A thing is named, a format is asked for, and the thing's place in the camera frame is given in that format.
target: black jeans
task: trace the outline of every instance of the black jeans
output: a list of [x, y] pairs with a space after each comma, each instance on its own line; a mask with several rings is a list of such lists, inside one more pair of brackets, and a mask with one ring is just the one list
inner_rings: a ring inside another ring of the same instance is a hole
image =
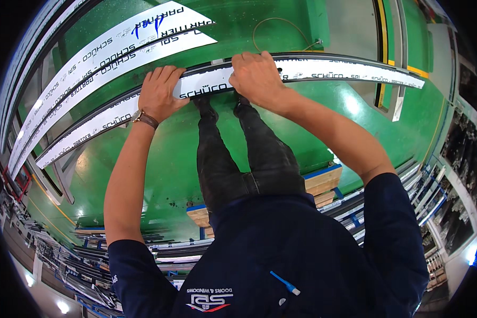
[[246, 137], [250, 173], [239, 171], [214, 118], [203, 116], [198, 123], [196, 165], [207, 210], [215, 211], [246, 196], [305, 193], [304, 178], [290, 147], [279, 140], [253, 107], [240, 105], [235, 114]]

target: leg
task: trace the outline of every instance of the leg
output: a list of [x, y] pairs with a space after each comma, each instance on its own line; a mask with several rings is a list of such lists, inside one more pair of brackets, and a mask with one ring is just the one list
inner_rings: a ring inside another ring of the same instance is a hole
[[218, 116], [209, 99], [194, 102], [201, 114], [196, 166], [201, 194], [210, 212], [244, 195], [244, 187], [242, 174], [217, 129]]
[[261, 120], [246, 98], [234, 110], [246, 136], [248, 160], [259, 194], [305, 192], [304, 178], [290, 147]]

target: hand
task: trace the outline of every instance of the hand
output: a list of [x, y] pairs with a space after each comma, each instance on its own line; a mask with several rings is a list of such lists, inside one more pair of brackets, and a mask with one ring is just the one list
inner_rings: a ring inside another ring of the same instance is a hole
[[141, 94], [138, 100], [138, 109], [154, 118], [159, 124], [189, 103], [189, 98], [178, 99], [173, 97], [173, 89], [178, 79], [186, 69], [173, 65], [157, 67], [153, 72], [146, 74]]
[[233, 73], [229, 82], [239, 94], [269, 111], [278, 114], [286, 111], [281, 101], [286, 94], [294, 91], [283, 84], [276, 64], [267, 51], [261, 54], [235, 54], [231, 64]]

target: shoe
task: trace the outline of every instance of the shoe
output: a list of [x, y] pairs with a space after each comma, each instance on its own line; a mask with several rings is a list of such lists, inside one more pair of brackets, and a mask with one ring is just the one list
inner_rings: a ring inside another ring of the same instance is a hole
[[217, 114], [216, 110], [212, 108], [210, 105], [210, 96], [204, 96], [197, 99], [193, 99], [193, 103], [196, 108], [200, 111], [200, 116], [211, 116], [216, 119], [219, 119], [219, 115]]
[[238, 118], [237, 111], [238, 111], [239, 107], [241, 107], [241, 106], [251, 107], [251, 102], [247, 98], [245, 98], [244, 96], [240, 95], [237, 91], [234, 91], [233, 95], [235, 96], [235, 99], [237, 99], [237, 105], [235, 105], [235, 108], [233, 109], [233, 114], [235, 115], [235, 117]]

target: person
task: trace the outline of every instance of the person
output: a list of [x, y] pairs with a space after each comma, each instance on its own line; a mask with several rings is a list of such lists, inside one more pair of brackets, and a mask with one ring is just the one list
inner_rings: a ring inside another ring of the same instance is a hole
[[[232, 58], [234, 114], [250, 173], [241, 173], [219, 135], [208, 98], [201, 114], [197, 169], [215, 240], [177, 291], [140, 232], [145, 166], [153, 126], [138, 121], [111, 174], [104, 223], [113, 286], [126, 317], [409, 317], [428, 283], [422, 239], [407, 192], [385, 150], [366, 130], [286, 87], [273, 58]], [[162, 122], [186, 105], [172, 91], [185, 69], [146, 75], [138, 102]], [[251, 103], [311, 132], [364, 182], [363, 248], [319, 213], [292, 150]]]

